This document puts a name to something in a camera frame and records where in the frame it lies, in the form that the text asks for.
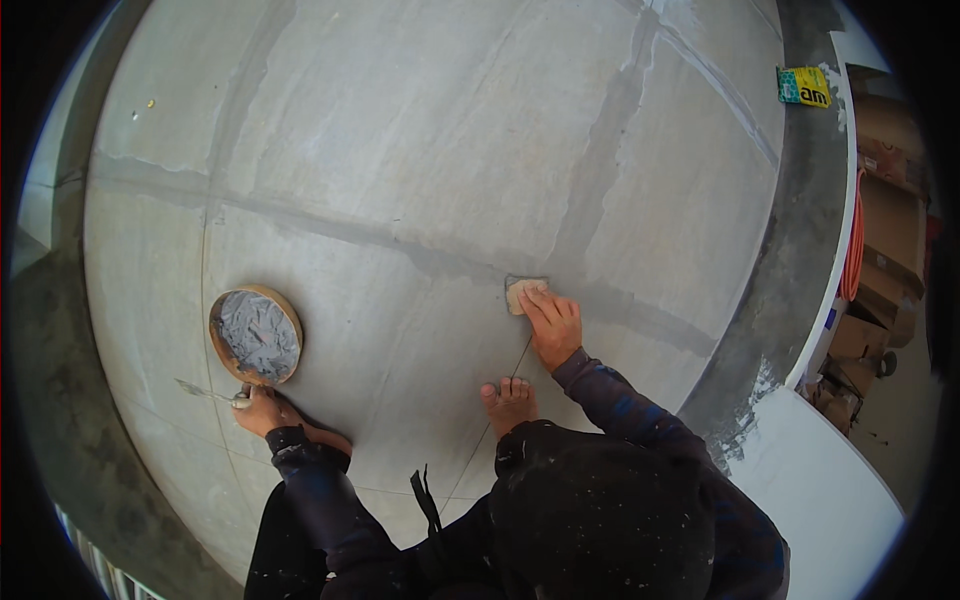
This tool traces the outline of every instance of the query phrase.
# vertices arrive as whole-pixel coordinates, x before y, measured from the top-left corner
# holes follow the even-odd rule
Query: toe
[[[496,388],[492,383],[485,383],[480,388],[480,399],[487,408],[493,408],[496,405]]]

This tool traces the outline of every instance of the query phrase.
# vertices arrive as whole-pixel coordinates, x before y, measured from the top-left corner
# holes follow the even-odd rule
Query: orange hose
[[[856,288],[860,285],[860,267],[863,264],[863,203],[860,200],[860,178],[865,171],[856,172],[856,201],[853,204],[853,224],[850,231],[850,245],[847,246],[847,261],[840,277],[840,289],[837,296],[846,301],[856,298]]]

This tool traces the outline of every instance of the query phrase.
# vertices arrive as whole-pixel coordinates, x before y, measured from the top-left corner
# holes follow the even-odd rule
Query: hand
[[[580,304],[560,298],[542,283],[528,283],[517,299],[534,330],[534,352],[548,371],[555,371],[583,345]]]
[[[233,417],[237,419],[237,424],[261,438],[287,424],[274,396],[273,388],[254,388],[244,384],[243,391],[250,397],[252,404],[247,408],[233,409]]]

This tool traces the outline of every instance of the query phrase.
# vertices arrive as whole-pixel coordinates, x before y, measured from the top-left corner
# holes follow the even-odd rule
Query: yellow package
[[[826,108],[830,106],[830,90],[824,72],[815,66],[794,69],[777,67],[780,101]]]

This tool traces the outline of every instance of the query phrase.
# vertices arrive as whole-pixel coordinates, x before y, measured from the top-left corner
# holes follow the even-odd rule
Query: wooden bowl
[[[283,375],[278,381],[273,381],[267,378],[256,369],[242,369],[240,367],[240,361],[233,354],[233,348],[231,348],[230,344],[227,343],[227,340],[221,336],[221,311],[224,306],[224,300],[226,300],[227,296],[233,292],[253,292],[259,296],[263,296],[272,300],[277,306],[279,306],[283,316],[286,317],[294,326],[294,331],[297,333],[297,360],[290,371]],[[273,290],[258,283],[250,283],[247,285],[241,285],[240,287],[229,290],[228,292],[224,292],[220,295],[220,298],[213,302],[213,306],[210,307],[208,326],[210,329],[210,342],[213,343],[213,349],[217,351],[217,356],[220,357],[220,362],[224,364],[224,367],[227,367],[227,371],[229,371],[231,375],[240,381],[243,381],[244,383],[263,387],[273,387],[289,379],[290,375],[294,374],[294,371],[297,370],[297,365],[300,363],[300,356],[303,351],[303,329],[300,327],[300,319],[297,318],[297,311],[294,310],[294,307],[290,305],[290,302],[288,302],[287,299],[284,298],[277,290]]]

